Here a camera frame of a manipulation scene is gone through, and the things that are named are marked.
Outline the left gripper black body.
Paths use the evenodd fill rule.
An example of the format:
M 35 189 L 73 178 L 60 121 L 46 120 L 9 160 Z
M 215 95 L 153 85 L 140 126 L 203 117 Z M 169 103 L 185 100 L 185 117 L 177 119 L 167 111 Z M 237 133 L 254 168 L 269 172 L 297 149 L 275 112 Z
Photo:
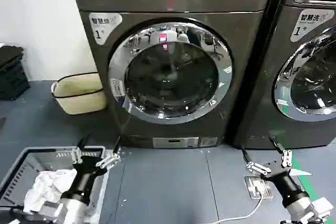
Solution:
M 96 166 L 96 163 L 102 161 L 97 156 L 82 156 L 82 162 L 73 165 L 77 174 L 70 188 L 62 193 L 61 199 L 74 199 L 77 201 L 90 201 L 90 195 L 97 177 L 107 172 L 106 168 Z

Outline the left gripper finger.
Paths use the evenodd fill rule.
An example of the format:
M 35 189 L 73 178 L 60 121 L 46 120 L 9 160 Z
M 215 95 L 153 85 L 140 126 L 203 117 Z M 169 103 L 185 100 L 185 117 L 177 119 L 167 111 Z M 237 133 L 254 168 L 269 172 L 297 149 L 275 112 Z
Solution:
M 98 168 L 113 168 L 121 161 L 121 137 L 119 136 L 112 152 L 108 152 L 101 161 L 96 163 Z
M 71 159 L 73 163 L 82 163 L 82 150 L 85 148 L 91 133 L 82 137 L 76 147 L 71 150 Z

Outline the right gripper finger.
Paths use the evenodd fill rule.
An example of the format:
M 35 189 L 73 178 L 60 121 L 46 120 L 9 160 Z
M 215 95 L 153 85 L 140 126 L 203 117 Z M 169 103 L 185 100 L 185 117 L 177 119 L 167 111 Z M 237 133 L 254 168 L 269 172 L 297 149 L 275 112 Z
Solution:
M 283 168 L 292 167 L 292 150 L 284 148 L 274 136 L 271 136 L 269 140 L 272 142 L 275 149 L 281 154 L 281 166 Z
M 243 154 L 243 159 L 244 159 L 244 161 L 246 163 L 246 165 L 245 165 L 246 169 L 250 173 L 252 173 L 252 174 L 254 174 L 256 176 L 268 175 L 268 167 L 265 167 L 263 165 L 260 165 L 258 163 L 253 162 L 251 160 L 249 154 L 247 153 L 247 151 L 244 148 L 241 149 L 241 152 Z

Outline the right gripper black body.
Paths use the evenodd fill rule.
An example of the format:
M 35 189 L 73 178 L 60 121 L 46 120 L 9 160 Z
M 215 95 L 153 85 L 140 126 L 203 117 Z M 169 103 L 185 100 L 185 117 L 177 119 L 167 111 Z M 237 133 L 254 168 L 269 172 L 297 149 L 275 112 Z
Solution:
M 301 198 L 309 198 L 309 194 L 303 191 L 290 176 L 291 168 L 283 168 L 281 161 L 271 161 L 264 163 L 266 168 L 271 170 L 267 175 L 262 175 L 262 179 L 272 182 L 282 196 L 282 205 L 289 206 Z

